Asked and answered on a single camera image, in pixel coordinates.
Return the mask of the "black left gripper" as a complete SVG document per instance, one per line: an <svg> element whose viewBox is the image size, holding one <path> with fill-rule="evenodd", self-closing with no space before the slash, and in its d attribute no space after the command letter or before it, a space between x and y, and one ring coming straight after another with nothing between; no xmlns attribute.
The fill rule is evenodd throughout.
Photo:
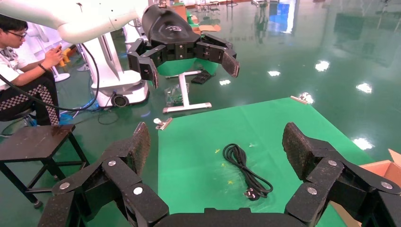
<svg viewBox="0 0 401 227"><path fill-rule="evenodd" d="M128 63L130 70L138 72L142 80L151 81L154 88L158 88L157 66L195 57L221 64L231 77L238 77L240 63L233 44L214 35L193 32L171 7L147 7L141 23L149 44L142 38L130 43Z"/></svg>

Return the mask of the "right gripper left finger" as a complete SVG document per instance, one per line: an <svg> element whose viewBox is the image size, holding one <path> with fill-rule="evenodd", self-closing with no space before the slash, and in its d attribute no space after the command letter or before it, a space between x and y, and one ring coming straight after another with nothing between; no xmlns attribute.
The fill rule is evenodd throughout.
<svg viewBox="0 0 401 227"><path fill-rule="evenodd" d="M113 142L94 163L57 183L38 225L84 227L114 202L133 227L154 227L169 215L167 204L141 178L150 134L140 122L133 135Z"/></svg>

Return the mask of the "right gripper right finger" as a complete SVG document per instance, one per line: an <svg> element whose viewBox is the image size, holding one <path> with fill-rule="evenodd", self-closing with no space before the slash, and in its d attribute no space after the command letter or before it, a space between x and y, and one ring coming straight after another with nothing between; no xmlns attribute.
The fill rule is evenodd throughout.
<svg viewBox="0 0 401 227"><path fill-rule="evenodd" d="M347 161L330 143L285 125L282 146L302 184L285 213L307 227L319 222L330 202L341 205L364 227L401 224L401 188L395 182Z"/></svg>

